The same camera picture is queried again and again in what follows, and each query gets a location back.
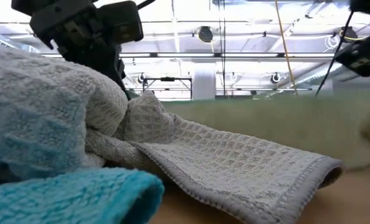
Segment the white column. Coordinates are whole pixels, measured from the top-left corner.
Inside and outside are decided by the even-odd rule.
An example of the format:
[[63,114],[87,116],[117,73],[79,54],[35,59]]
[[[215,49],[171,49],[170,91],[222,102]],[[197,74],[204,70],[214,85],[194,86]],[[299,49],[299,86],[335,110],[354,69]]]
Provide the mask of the white column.
[[216,65],[214,63],[194,63],[193,100],[216,98]]

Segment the wooden table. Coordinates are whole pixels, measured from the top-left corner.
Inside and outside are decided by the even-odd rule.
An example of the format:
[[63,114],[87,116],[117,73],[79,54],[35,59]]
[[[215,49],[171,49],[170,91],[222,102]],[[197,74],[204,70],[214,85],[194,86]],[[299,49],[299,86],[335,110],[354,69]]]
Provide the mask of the wooden table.
[[[230,215],[204,205],[175,186],[166,187],[151,224],[237,224]],[[345,174],[317,192],[297,224],[370,224],[370,167]]]

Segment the teal towel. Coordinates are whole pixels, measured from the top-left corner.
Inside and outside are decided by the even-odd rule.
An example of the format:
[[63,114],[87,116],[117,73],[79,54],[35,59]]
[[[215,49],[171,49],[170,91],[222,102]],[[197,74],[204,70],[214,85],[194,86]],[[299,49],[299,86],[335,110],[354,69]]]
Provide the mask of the teal towel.
[[0,223],[147,223],[163,192],[157,177],[119,168],[4,184]]

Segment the ceiling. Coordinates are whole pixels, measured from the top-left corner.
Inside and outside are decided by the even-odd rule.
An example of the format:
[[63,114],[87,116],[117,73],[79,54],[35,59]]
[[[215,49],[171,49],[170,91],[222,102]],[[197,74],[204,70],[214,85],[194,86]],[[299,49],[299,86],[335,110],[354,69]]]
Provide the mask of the ceiling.
[[[99,0],[97,7],[111,4],[114,0]],[[293,58],[290,67],[298,86],[316,85],[323,75],[330,53],[334,52],[338,33],[349,16],[348,1],[315,3],[314,1],[279,1],[279,13],[285,32],[287,49],[291,53],[314,53],[303,60]],[[10,7],[10,0],[0,0],[0,39],[28,51],[41,54],[56,54],[32,35],[30,17],[16,12]],[[122,45],[124,53],[171,52],[171,53],[253,53],[284,52],[280,38],[280,26],[274,1],[259,0],[156,0],[140,10],[145,37],[140,42]],[[213,44],[202,43],[197,38],[200,26],[210,26],[214,34]],[[220,38],[225,26],[225,39]],[[351,20],[353,30],[359,37],[370,35],[370,15],[355,13]],[[225,51],[221,43],[225,42]],[[124,58],[125,72],[129,78],[125,83],[129,88],[142,89],[138,77],[182,77],[193,75],[195,63],[216,64],[216,87],[223,88],[221,58],[209,60],[198,58]],[[346,70],[335,65],[331,78]],[[272,84],[270,78],[278,73],[281,80]],[[225,63],[225,87],[245,88],[247,91],[232,91],[233,94],[250,94],[251,89],[272,89],[289,87],[289,72],[285,58],[272,61],[263,56],[228,58]],[[178,91],[159,93],[161,98],[189,98],[189,88],[181,82],[155,82],[153,88],[177,88]],[[272,91],[260,91],[270,95]]]

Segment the towel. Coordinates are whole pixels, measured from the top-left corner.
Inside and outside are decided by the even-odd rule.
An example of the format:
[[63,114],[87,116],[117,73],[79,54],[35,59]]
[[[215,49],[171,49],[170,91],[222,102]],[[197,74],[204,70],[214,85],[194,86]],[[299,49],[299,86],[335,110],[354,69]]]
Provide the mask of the towel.
[[147,223],[163,191],[157,177],[119,168],[4,184],[0,223]]
[[150,91],[127,102],[89,68],[0,49],[0,162],[26,179],[84,169],[89,155],[162,175],[257,224],[295,223],[342,173],[339,160],[167,113]]

